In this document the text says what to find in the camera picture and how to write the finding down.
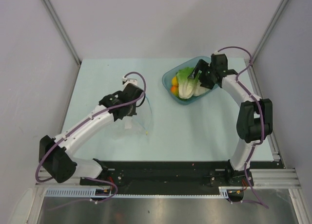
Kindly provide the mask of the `orange fake carrot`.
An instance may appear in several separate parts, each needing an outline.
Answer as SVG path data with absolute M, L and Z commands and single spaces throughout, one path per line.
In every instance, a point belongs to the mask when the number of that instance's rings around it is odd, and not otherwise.
M 172 86 L 172 87 L 170 88 L 170 91 L 171 91 L 171 93 L 172 93 L 173 95 L 178 96 L 178 93 L 179 93 L 179 91 L 178 91 L 178 86 Z

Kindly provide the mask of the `yellow fake lemon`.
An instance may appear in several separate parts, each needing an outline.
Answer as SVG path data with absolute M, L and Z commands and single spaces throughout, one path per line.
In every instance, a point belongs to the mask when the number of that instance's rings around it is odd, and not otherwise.
M 173 77 L 171 84 L 172 84 L 172 86 L 178 86 L 178 80 L 177 80 L 176 76 Z

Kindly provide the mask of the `clear zip top bag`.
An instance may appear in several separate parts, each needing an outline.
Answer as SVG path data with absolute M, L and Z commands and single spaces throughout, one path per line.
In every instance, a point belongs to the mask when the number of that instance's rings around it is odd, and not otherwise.
M 130 135 L 149 134 L 152 126 L 153 113 L 149 98 L 145 95 L 139 104 L 136 104 L 136 115 L 126 116 L 115 122 L 115 130 L 118 138 Z

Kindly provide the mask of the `white fake garlic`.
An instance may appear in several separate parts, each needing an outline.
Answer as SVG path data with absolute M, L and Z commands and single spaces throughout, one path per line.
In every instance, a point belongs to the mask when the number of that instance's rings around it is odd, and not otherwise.
M 210 89 L 202 87 L 202 86 L 197 86 L 194 90 L 193 96 L 201 96 L 205 94 L 206 92 L 210 91 Z

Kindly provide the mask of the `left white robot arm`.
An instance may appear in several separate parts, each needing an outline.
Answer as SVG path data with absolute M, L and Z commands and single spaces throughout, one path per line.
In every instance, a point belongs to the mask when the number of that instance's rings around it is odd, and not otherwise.
M 136 114 L 136 102 L 144 97 L 143 89 L 133 83 L 103 97 L 95 109 L 68 131 L 53 138 L 44 136 L 39 143 L 39 167 L 44 168 L 57 183 L 72 176 L 90 177 L 97 185 L 108 179 L 105 166 L 97 159 L 75 158 L 74 154 L 103 127 Z

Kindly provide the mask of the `teal plastic bin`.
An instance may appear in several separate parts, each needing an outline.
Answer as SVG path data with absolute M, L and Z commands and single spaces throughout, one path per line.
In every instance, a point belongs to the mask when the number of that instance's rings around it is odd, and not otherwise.
M 191 104 L 216 89 L 216 86 L 211 89 L 202 87 L 199 76 L 188 78 L 200 60 L 211 62 L 207 56 L 197 56 L 170 69 L 162 77 L 164 88 L 181 105 Z

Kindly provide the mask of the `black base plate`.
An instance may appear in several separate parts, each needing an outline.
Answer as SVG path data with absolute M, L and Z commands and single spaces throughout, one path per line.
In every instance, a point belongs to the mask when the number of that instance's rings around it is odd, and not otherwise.
M 230 185 L 224 179 L 225 168 L 228 161 L 216 162 L 126 162 L 126 161 L 101 161 L 105 166 L 104 171 L 95 181 L 86 178 L 80 179 L 82 186 L 99 186 L 100 180 L 114 184 L 126 191 L 136 187 L 143 190 L 157 190 L 160 188 L 180 190 L 184 187 L 243 187 L 254 183 L 252 173 L 248 172 L 248 181 L 238 185 Z

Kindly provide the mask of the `green fake lettuce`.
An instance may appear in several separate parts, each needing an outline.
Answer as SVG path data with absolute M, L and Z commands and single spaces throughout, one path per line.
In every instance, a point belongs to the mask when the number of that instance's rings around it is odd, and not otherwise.
M 178 97 L 181 99 L 189 99 L 193 96 L 194 90 L 197 86 L 200 86 L 198 77 L 195 79 L 189 79 L 188 75 L 193 71 L 194 67 L 186 67 L 180 69 L 176 73 L 178 80 Z

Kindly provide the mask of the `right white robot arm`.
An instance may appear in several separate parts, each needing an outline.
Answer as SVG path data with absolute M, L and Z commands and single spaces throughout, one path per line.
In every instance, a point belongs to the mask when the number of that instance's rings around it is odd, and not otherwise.
M 225 168 L 224 179 L 231 186 L 248 181 L 254 151 L 273 131 L 272 101 L 251 93 L 239 80 L 239 73 L 228 68 L 225 54 L 213 54 L 210 63 L 200 59 L 189 77 L 198 78 L 204 88 L 211 89 L 218 85 L 239 106 L 236 123 L 239 141 Z

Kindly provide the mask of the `aluminium frame rail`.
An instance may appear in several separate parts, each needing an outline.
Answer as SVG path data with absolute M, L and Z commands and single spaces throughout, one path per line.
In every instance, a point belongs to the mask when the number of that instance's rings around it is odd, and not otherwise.
M 301 188 L 295 169 L 251 169 L 254 186 L 267 189 L 298 189 Z M 78 186 L 79 177 L 72 177 L 64 183 L 57 183 L 54 179 L 40 183 L 37 186 Z

